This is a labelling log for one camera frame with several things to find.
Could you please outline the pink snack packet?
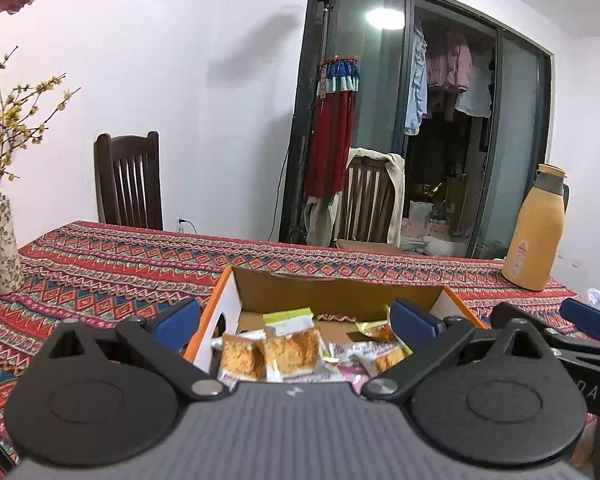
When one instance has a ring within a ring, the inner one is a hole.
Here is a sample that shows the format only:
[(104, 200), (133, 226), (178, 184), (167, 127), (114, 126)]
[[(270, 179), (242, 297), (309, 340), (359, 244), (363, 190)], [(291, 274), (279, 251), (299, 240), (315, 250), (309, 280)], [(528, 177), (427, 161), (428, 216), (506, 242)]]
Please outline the pink snack packet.
[(350, 382), (356, 394), (361, 394), (363, 386), (370, 380), (370, 374), (361, 364), (340, 364), (338, 372), (346, 382)]

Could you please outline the cake slice packet right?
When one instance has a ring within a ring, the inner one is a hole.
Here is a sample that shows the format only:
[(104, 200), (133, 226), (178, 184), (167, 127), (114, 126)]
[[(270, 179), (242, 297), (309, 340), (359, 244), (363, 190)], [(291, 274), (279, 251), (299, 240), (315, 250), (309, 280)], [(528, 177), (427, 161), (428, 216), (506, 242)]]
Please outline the cake slice packet right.
[(350, 344), (329, 344), (330, 356), (339, 365), (357, 366), (370, 377), (376, 377), (413, 354), (400, 342), (360, 341)]

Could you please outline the cake slice packet left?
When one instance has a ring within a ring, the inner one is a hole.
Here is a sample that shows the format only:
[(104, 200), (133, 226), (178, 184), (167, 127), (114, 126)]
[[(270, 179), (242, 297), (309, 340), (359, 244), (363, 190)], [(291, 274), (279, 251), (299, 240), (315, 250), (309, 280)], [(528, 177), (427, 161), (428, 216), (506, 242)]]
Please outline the cake slice packet left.
[(212, 351), (218, 355), (216, 378), (233, 390), (238, 382), (263, 382), (266, 378), (262, 341), (264, 330), (250, 330), (237, 335), (213, 338)]

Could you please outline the yellow thermos jug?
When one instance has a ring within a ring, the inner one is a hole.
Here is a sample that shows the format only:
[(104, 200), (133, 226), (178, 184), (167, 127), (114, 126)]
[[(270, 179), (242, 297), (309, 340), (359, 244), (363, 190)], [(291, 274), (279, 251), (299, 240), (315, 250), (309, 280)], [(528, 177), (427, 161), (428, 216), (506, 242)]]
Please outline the yellow thermos jug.
[(550, 279), (564, 232), (565, 178), (564, 170), (539, 164), (519, 209), (502, 275), (520, 288), (540, 292)]

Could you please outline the orange cardboard box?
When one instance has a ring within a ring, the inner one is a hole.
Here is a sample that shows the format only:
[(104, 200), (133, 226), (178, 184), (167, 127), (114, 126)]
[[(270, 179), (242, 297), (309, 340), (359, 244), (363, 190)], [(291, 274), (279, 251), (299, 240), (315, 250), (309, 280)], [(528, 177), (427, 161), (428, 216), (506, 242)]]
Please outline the orange cardboard box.
[(438, 318), (458, 315), (484, 324), (448, 286), (391, 285), (340, 278), (305, 278), (230, 266), (221, 274), (200, 315), (198, 330), (189, 339), (184, 359), (209, 373), (210, 341), (218, 326), (230, 335), (263, 326), (267, 313), (309, 308), (328, 342), (344, 344), (361, 337), (355, 322), (379, 321), (386, 304), (411, 300)]

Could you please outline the patterned red tablecloth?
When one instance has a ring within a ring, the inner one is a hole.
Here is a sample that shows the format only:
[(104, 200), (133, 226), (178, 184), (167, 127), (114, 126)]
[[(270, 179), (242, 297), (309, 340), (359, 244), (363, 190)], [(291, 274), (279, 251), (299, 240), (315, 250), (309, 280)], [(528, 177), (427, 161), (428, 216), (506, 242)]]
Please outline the patterned red tablecloth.
[(109, 327), (148, 318), (194, 297), (205, 304), (228, 266), (308, 278), (448, 286), (486, 320), (500, 301), (552, 315), (574, 292), (550, 281), (542, 292), (506, 282), (495, 260), (374, 254), (360, 250), (134, 230), (76, 221), (20, 248), (24, 283), (0, 297), (0, 443), (12, 452), (3, 408), (35, 353), (65, 318)]

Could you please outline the cake slice packet green top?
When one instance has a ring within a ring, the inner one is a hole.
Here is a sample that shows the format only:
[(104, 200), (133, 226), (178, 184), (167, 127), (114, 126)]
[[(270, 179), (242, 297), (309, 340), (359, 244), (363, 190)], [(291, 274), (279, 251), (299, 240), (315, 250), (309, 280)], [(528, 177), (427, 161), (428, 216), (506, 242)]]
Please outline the cake slice packet green top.
[(268, 382), (311, 375), (323, 365), (323, 341), (310, 308), (263, 315), (260, 341)]

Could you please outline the wooden chair with cloth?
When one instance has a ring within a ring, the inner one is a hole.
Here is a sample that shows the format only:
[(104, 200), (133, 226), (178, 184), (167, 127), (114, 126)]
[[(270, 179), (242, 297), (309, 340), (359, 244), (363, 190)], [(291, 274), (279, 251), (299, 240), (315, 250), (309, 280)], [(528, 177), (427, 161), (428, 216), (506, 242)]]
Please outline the wooden chair with cloth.
[(338, 195), (334, 241), (400, 249), (404, 195), (401, 155), (350, 148), (344, 187)]

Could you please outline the dark wooden chair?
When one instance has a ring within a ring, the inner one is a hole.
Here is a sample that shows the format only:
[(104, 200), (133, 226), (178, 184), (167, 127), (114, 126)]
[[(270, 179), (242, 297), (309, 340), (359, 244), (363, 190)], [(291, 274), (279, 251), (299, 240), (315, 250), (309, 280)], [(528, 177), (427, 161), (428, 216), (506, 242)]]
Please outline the dark wooden chair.
[(159, 133), (94, 142), (98, 218), (114, 226), (163, 230)]

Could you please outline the light blue hanging shirt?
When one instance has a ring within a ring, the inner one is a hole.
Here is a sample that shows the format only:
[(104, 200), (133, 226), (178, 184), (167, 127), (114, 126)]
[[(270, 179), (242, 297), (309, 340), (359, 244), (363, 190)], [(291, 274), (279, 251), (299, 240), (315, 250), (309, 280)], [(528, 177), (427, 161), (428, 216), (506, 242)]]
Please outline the light blue hanging shirt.
[(422, 31), (422, 22), (414, 21), (411, 59), (411, 79), (407, 92), (404, 133), (417, 136), (422, 118), (427, 111), (427, 41)]

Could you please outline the yellow flower branches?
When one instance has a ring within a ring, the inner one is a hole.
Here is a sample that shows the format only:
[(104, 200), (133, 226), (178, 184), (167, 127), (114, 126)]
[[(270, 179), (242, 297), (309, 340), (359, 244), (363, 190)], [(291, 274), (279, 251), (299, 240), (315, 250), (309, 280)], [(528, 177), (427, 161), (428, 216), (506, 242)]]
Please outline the yellow flower branches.
[(63, 112), (80, 88), (64, 86), (66, 73), (43, 79), (37, 84), (16, 84), (10, 90), (2, 85), (2, 76), (14, 47), (0, 61), (0, 178), (19, 179), (11, 169), (19, 150), (40, 145), (52, 119)]

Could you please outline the pink hanging clothes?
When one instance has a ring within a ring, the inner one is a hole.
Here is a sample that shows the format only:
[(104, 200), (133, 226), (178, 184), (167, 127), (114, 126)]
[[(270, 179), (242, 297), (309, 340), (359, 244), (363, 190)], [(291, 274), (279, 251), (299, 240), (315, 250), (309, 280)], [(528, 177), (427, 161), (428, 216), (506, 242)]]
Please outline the pink hanging clothes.
[(470, 83), (471, 52), (465, 36), (457, 29), (445, 27), (428, 44), (427, 84), (430, 89), (465, 92)]

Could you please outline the red hanging garment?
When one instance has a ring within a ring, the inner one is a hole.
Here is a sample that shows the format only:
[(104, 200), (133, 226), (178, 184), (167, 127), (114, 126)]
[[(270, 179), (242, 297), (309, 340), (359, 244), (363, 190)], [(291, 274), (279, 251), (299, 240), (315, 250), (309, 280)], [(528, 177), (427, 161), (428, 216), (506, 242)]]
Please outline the red hanging garment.
[(304, 184), (308, 197), (330, 197), (343, 189), (359, 88), (356, 56), (335, 56), (321, 64)]

